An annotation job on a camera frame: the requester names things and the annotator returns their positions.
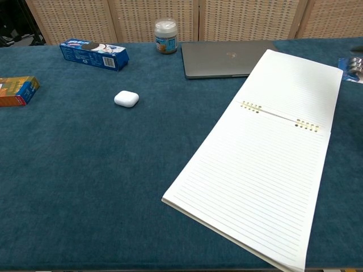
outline woven rattan backdrop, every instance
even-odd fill
[[[202,0],[199,38],[279,40],[295,36],[304,0]]]
[[[27,0],[48,44],[69,38],[117,42],[107,0]]]
[[[198,40],[198,0],[109,0],[120,42],[154,41],[155,20],[174,18],[180,41]]]
[[[363,36],[363,0],[310,0],[297,37]]]

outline blue tablecloth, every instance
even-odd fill
[[[276,41],[332,66],[363,39]],[[262,269],[261,259],[161,202],[244,78],[187,80],[181,52],[126,44],[119,73],[57,46],[0,48],[0,77],[34,75],[0,108],[0,270]],[[113,103],[136,92],[134,108]],[[363,267],[363,84],[342,82],[306,267]]]

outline laptop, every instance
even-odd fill
[[[272,41],[185,42],[181,45],[185,76],[194,78],[246,77]]]

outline colorful box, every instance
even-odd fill
[[[0,78],[0,107],[25,106],[38,88],[39,82],[34,76]]]
[[[129,61],[121,46],[70,39],[60,44],[64,59],[91,66],[120,71]]]

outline notebook page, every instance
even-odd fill
[[[303,271],[329,136],[233,101],[163,201],[278,268]]]
[[[331,131],[343,71],[267,50],[235,99]]]

